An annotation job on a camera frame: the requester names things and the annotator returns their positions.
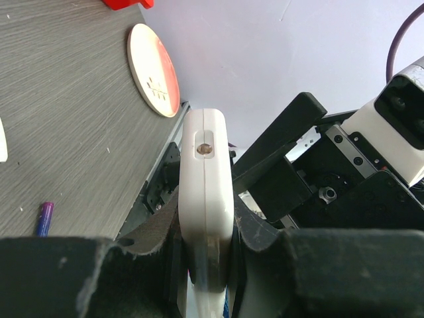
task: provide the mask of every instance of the orange and white plate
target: orange and white plate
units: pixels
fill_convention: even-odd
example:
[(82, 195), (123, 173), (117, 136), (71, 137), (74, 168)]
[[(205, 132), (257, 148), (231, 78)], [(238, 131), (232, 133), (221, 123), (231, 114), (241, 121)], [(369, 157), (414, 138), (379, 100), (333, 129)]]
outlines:
[(157, 113), (175, 116), (180, 107), (177, 76), (156, 33), (144, 24), (135, 25), (127, 51), (132, 76), (144, 100)]

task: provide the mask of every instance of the red plastic object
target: red plastic object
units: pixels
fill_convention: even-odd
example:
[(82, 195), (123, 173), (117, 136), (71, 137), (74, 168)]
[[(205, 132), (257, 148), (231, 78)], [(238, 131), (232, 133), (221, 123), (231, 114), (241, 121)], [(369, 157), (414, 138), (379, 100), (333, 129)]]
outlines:
[(120, 10), (136, 3), (141, 3), (145, 9), (150, 9), (154, 5), (154, 0), (103, 0), (112, 10)]

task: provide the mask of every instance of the white backdrop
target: white backdrop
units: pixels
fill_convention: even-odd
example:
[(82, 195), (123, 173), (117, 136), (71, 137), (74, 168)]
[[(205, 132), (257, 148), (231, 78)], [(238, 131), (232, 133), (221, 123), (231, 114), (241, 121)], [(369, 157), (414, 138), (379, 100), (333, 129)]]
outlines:
[[(300, 92), (330, 113), (361, 107), (385, 85), (386, 56), (422, 0), (156, 0), (143, 10), (167, 48), (182, 98), (220, 109), (229, 141), (248, 147)], [(424, 55), (424, 16), (395, 71)]]

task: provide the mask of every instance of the black cable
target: black cable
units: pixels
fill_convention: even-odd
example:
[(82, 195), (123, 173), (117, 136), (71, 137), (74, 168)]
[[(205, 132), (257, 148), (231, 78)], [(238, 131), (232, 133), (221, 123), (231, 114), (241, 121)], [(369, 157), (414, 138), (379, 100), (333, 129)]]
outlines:
[(424, 13), (424, 3), (420, 5), (414, 12), (412, 12), (408, 18), (406, 18), (405, 22), (402, 23), (399, 30), (397, 31), (393, 41), (392, 45), (390, 45), (389, 54), (387, 56), (387, 63), (386, 63), (386, 81), (389, 82), (393, 77), (393, 68), (395, 63), (395, 55), (396, 51), (398, 50), (400, 41), (402, 40), (403, 36), (405, 35), (406, 31), (409, 29), (409, 27), (412, 25), (412, 23), (417, 20), (417, 18)]

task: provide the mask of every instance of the gray wooden table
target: gray wooden table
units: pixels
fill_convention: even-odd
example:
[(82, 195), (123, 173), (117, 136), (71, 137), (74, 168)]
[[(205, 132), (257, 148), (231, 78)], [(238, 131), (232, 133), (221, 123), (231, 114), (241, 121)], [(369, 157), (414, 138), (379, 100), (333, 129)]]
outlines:
[(115, 237), (174, 126), (142, 100), (127, 64), (137, 6), (0, 0), (0, 235)]

